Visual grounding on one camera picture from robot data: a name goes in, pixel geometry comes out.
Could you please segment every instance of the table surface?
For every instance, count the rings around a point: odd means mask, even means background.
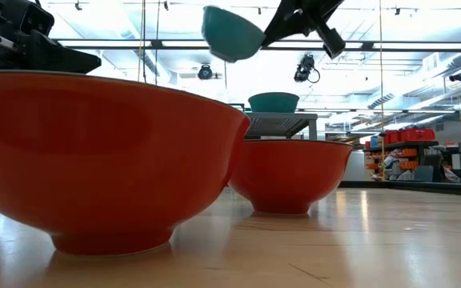
[[[461,287],[461,196],[338,189],[287,217],[224,191],[168,246],[121,257],[55,252],[0,215],[0,287]]]

